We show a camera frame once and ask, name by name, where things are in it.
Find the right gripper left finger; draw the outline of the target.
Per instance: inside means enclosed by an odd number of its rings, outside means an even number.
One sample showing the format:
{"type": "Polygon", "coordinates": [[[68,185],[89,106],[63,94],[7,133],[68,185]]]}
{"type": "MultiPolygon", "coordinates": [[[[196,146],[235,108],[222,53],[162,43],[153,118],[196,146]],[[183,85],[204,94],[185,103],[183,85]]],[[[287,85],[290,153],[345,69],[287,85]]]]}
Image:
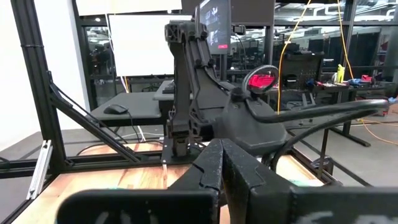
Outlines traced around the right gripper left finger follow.
{"type": "Polygon", "coordinates": [[[167,189],[93,189],[60,205],[58,224],[219,223],[223,150],[211,141],[167,189]]]}

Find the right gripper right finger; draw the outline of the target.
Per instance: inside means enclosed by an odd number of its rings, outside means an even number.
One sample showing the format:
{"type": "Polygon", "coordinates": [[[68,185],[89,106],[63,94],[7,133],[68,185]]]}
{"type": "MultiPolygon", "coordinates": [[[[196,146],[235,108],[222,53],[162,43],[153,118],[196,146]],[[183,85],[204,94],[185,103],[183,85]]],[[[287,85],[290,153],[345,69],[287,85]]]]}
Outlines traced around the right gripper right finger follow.
{"type": "Polygon", "coordinates": [[[299,187],[229,139],[222,148],[232,223],[397,223],[395,187],[299,187]]]}

